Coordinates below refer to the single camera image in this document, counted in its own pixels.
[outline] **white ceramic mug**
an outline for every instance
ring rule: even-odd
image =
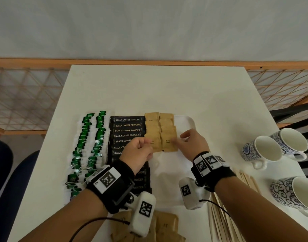
[[[265,170],[268,162],[280,160],[283,154],[281,147],[274,139],[259,136],[245,144],[241,150],[241,156],[245,161],[251,162],[256,170]]]
[[[282,205],[296,208],[308,217],[308,179],[294,176],[279,179],[271,184],[274,199]]]
[[[304,151],[308,149],[308,140],[297,130],[284,128],[270,135],[282,148],[283,154],[290,159],[302,161],[307,158]],[[302,155],[302,158],[296,158],[294,154]]]

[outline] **mug rim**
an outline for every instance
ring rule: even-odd
[[[296,176],[296,177],[294,177],[293,180],[292,180],[292,190],[293,190],[293,193],[294,193],[295,197],[301,202],[302,205],[304,205],[306,208],[308,208],[308,206],[305,205],[305,204],[299,199],[299,197],[297,197],[296,192],[295,192],[295,190],[294,190],[294,181],[295,181],[297,178],[302,178],[302,179],[304,179],[304,180],[307,180],[307,182],[308,182],[308,178],[307,178],[306,176]]]
[[[274,141],[274,142],[277,144],[277,146],[279,147],[279,150],[281,151],[281,157],[280,157],[279,159],[277,159],[277,160],[270,160],[270,159],[267,159],[264,155],[262,155],[262,154],[258,151],[258,148],[257,148],[257,146],[256,146],[256,140],[257,140],[258,138],[261,138],[261,137],[269,138],[269,139],[271,139],[272,141]],[[261,156],[261,158],[264,158],[264,159],[267,160],[267,161],[272,161],[272,162],[279,161],[279,160],[282,158],[282,156],[283,156],[281,146],[280,146],[274,139],[272,139],[272,138],[269,137],[269,136],[264,136],[264,135],[262,135],[262,136],[258,136],[257,138],[255,138],[255,139],[254,139],[254,147],[255,147],[257,153]]]
[[[284,141],[284,139],[283,139],[283,137],[282,137],[282,132],[283,131],[287,131],[287,130],[289,130],[289,131],[291,131],[291,130],[293,130],[294,132],[296,132],[296,133],[298,133],[299,135],[302,135],[302,137],[304,138],[304,143],[306,143],[306,149],[305,150],[302,150],[302,151],[299,151],[299,150],[296,150],[296,149],[294,149],[294,148],[292,148],[291,146],[289,146],[285,141]],[[299,131],[297,131],[297,130],[295,130],[295,129],[293,129],[293,128],[289,128],[289,127],[287,127],[287,128],[283,128],[283,129],[281,129],[281,130],[279,130],[279,137],[280,137],[280,139],[282,140],[282,142],[288,147],[288,148],[290,148],[291,150],[294,150],[294,151],[296,151],[296,152],[304,152],[304,151],[306,151],[306,150],[308,150],[308,140],[303,136],[303,134],[301,134]]]

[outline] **wire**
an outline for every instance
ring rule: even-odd
[[[117,218],[113,218],[113,217],[98,217],[98,218],[95,218],[95,219],[92,219],[88,222],[86,222],[85,224],[83,224],[71,237],[71,239],[69,240],[69,242],[72,242],[75,238],[75,236],[80,232],[81,229],[83,229],[85,226],[87,226],[88,224],[92,223],[92,222],[95,222],[95,221],[99,221],[99,220],[113,220],[113,221],[116,221],[116,222],[121,222],[121,223],[124,223],[124,224],[127,224],[129,225],[130,222],[128,221],[123,221],[123,220],[120,220],[120,219],[117,219]]]
[[[223,210],[229,217],[231,217],[231,216],[229,215],[229,213],[228,213],[224,208],[222,208],[220,205],[218,205],[218,204],[212,202],[211,200],[207,200],[207,199],[200,199],[200,200],[199,200],[199,202],[202,202],[202,201],[208,201],[208,202],[210,202],[210,203],[213,203],[214,205],[216,205],[217,207],[219,207],[221,210]]]

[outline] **wristband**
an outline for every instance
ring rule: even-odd
[[[220,179],[236,176],[223,158],[212,155],[209,151],[201,152],[194,158],[191,171],[197,180],[197,185],[205,186],[210,192],[214,192]]]
[[[86,179],[87,189],[102,201],[106,209],[115,214],[125,207],[134,187],[134,172],[121,160],[104,165],[99,171]]]

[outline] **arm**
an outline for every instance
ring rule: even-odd
[[[124,148],[120,160],[125,162],[136,174],[144,163],[153,156],[152,141],[137,137]],[[71,236],[86,222],[98,217],[106,217],[107,209],[101,200],[89,189],[82,191],[61,210],[56,212],[37,228],[27,234],[20,242],[69,241]],[[75,237],[74,242],[89,242],[93,239],[104,220],[85,226]]]
[[[193,161],[197,154],[210,151],[207,141],[191,129],[173,142]],[[308,231],[237,177],[222,178],[215,192],[247,242],[308,241]]]

